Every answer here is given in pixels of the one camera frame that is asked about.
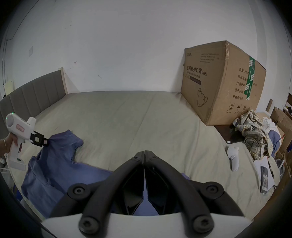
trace white handheld device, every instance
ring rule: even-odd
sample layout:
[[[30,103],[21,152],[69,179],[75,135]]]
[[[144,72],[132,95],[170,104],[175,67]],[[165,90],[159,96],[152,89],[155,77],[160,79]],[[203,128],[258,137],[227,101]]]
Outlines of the white handheld device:
[[[229,146],[228,157],[231,159],[231,169],[233,172],[239,169],[239,147]]]
[[[9,132],[15,134],[18,139],[18,146],[12,142],[9,151],[9,166],[14,169],[26,171],[26,164],[21,160],[19,148],[25,140],[29,140],[32,133],[34,133],[34,125],[36,118],[29,117],[28,121],[21,119],[15,113],[10,113],[6,116],[6,126]]]

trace white vr controller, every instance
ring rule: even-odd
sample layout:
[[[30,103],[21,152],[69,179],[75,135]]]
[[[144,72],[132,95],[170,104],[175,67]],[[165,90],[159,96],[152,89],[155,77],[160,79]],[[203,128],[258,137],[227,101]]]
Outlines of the white vr controller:
[[[239,169],[239,147],[229,146],[227,151],[228,157],[231,159],[231,169],[233,172]]]

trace plaid shirt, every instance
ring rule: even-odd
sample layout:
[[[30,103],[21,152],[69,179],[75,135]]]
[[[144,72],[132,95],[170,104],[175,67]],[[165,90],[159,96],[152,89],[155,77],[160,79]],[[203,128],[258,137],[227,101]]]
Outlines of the plaid shirt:
[[[244,143],[254,160],[262,159],[264,152],[271,156],[273,143],[254,110],[248,110],[240,118],[236,118],[232,124],[235,130],[239,130],[245,137]]]

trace bed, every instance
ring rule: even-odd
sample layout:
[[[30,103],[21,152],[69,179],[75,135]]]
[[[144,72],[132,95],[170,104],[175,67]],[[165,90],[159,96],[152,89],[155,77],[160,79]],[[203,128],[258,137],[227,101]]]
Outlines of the bed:
[[[71,130],[84,141],[76,151],[76,162],[113,171],[137,152],[151,150],[192,180],[220,183],[251,220],[274,191],[272,188],[264,195],[259,192],[260,180],[253,159],[242,142],[232,144],[239,147],[240,165],[238,171],[231,171],[226,154],[228,145],[213,126],[204,125],[181,93],[67,94],[63,69],[26,85],[0,102],[0,123],[8,113],[16,112],[25,120],[36,117],[35,130],[45,137]],[[7,134],[6,127],[0,124],[0,138]],[[38,146],[26,142],[22,160],[28,163],[39,151]],[[10,173],[21,191],[25,171],[10,168]],[[33,204],[25,200],[44,220]]]

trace green tape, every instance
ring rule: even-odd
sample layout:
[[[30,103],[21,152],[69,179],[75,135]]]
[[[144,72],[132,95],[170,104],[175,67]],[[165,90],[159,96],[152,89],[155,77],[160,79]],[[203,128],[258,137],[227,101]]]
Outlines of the green tape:
[[[244,94],[246,95],[246,99],[250,99],[251,89],[253,85],[253,79],[254,79],[254,70],[255,70],[255,60],[250,57],[250,63],[249,63],[249,74],[247,77],[246,85]]]

